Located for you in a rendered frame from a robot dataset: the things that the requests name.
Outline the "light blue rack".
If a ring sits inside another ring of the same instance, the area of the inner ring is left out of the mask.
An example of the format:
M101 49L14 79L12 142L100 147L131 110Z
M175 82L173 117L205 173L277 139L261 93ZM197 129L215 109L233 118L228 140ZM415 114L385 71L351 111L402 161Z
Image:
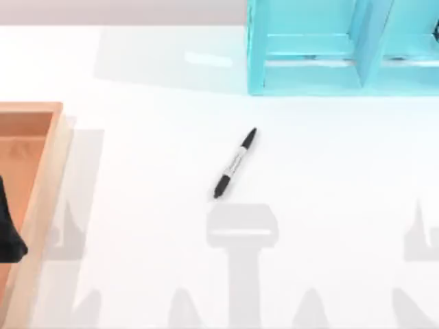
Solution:
M246 0L247 90L439 96L439 0Z

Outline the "black and white marker pen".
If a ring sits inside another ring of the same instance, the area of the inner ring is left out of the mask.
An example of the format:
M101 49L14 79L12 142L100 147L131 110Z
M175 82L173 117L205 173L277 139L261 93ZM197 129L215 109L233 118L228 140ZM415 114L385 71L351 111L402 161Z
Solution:
M244 159L244 156L246 155L247 151L250 149L250 146L251 146L256 134L257 134L257 128L254 127L252 130L250 130L250 132L247 134L245 139L242 141L241 145L239 146L239 149L237 150L237 153L234 155L230 164L224 170L221 178L219 179L218 183L216 184L216 186L214 188L214 191L213 191L213 198L214 199L221 197L224 194L224 192L226 191L227 186L229 185L234 174L236 173L237 169L239 168L242 160Z

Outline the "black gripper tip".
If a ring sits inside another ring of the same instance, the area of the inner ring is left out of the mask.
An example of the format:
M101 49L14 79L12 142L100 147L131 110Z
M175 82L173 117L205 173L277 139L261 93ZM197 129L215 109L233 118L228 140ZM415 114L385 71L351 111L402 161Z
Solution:
M0 263L19 263L27 253L28 247L12 221L0 176Z

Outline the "salmon-coloured shallow box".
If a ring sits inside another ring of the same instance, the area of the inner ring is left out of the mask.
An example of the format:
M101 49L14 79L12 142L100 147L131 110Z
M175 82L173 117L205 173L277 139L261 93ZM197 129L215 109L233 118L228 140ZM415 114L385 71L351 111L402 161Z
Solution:
M0 329L28 329L72 130L60 102L0 101L0 176L28 247L0 265Z

